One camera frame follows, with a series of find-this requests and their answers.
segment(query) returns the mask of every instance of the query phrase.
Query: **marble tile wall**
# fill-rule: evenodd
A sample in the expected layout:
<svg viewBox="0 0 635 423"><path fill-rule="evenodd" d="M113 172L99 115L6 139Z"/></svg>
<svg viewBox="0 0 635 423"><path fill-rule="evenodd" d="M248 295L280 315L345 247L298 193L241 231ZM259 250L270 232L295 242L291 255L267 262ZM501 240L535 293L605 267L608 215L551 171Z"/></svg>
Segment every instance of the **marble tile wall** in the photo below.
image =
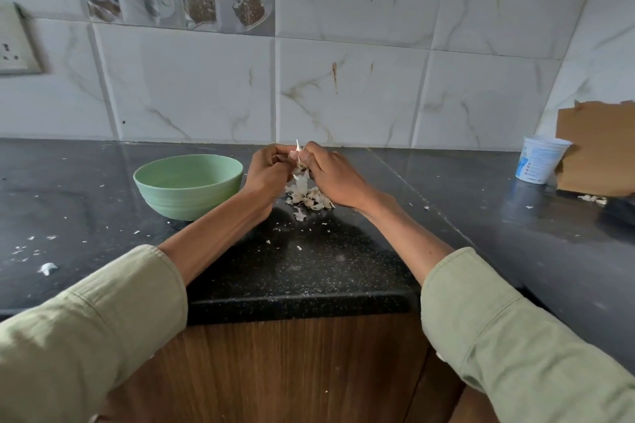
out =
<svg viewBox="0 0 635 423"><path fill-rule="evenodd" d="M252 27L232 0L202 23L192 0L11 1L46 73L0 77L0 137L503 150L535 130L585 3L264 0Z"/></svg>
<svg viewBox="0 0 635 423"><path fill-rule="evenodd" d="M558 110L576 100L635 98L635 0L589 0L575 30L537 133L554 135Z"/></svg>

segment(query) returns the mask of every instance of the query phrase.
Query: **person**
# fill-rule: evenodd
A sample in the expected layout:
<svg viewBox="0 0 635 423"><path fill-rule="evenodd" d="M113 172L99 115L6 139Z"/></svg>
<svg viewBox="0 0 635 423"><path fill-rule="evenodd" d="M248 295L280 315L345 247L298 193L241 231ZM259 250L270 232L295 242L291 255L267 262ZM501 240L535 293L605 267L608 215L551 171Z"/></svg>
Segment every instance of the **person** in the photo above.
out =
<svg viewBox="0 0 635 423"><path fill-rule="evenodd" d="M325 195L367 217L399 253L422 285L425 335L502 423L635 421L630 373L314 142L259 150L238 194L158 247L139 246L1 323L0 421L87 421L185 328L187 284L268 217L298 158Z"/></svg>

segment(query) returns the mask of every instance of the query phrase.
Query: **granite countertop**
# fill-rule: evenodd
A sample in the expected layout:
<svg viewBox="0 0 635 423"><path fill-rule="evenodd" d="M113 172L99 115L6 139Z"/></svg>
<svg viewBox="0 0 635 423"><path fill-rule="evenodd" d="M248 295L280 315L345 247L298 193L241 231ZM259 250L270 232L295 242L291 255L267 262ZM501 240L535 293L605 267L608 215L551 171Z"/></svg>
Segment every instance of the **granite countertop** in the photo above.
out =
<svg viewBox="0 0 635 423"><path fill-rule="evenodd" d="M146 205L132 181L139 166L212 153L246 170L257 149L0 140L0 320L184 226ZM456 248L475 246L525 295L635 371L633 228L593 203L517 181L517 153L341 152L435 235ZM298 222L292 212L278 201L267 221L188 287L189 324L418 310L417 282L362 215L338 207ZM59 269L39 274L45 262Z"/></svg>

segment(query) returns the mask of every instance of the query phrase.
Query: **plastic bowl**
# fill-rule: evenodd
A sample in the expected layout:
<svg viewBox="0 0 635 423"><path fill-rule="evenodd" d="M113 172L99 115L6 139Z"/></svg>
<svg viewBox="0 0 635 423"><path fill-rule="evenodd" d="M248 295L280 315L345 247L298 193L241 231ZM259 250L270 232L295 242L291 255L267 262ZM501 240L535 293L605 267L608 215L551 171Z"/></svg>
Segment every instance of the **plastic bowl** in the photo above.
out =
<svg viewBox="0 0 635 423"><path fill-rule="evenodd" d="M238 192L242 164L216 154L191 154L141 166L133 178L156 212L194 221Z"/></svg>

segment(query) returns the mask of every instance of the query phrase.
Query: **bowl rim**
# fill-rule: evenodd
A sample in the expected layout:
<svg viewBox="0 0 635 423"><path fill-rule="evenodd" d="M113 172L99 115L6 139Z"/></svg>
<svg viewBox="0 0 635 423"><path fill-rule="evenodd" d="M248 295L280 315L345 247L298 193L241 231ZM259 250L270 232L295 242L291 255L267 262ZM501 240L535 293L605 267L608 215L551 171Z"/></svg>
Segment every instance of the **bowl rim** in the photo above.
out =
<svg viewBox="0 0 635 423"><path fill-rule="evenodd" d="M234 161L236 163L238 163L240 165L240 171L237 172L236 175L229 177L225 180L221 180L219 182L215 182L214 184L206 184L205 186L192 186L192 187L161 187L161 186L151 186L149 184L146 184L144 182L141 182L138 178L137 178L137 174L139 173L139 171L141 171L142 169L146 168L147 166L154 164L154 163L158 163L158 162L162 162L162 161L166 161L168 159L177 159L177 158L191 158L191 157L212 157L212 158L223 158L223 159L229 159L231 161ZM155 161L150 161L144 165L142 165L141 167L139 167L136 171L134 171L133 175L132 175L132 179L135 181L135 184L137 186L143 186L143 187L148 187L150 189L161 189L163 191L183 191L184 189L201 189L203 187L213 187L213 186L218 186L219 184L225 184L226 182L229 182L230 180L237 178L238 176L241 176L242 178L242 170L244 169L244 166L242 165L242 162L240 162L238 159L234 159L231 158L229 156L222 156L220 154L181 154L180 156L170 156L169 158L161 158L161 159L156 159Z"/></svg>

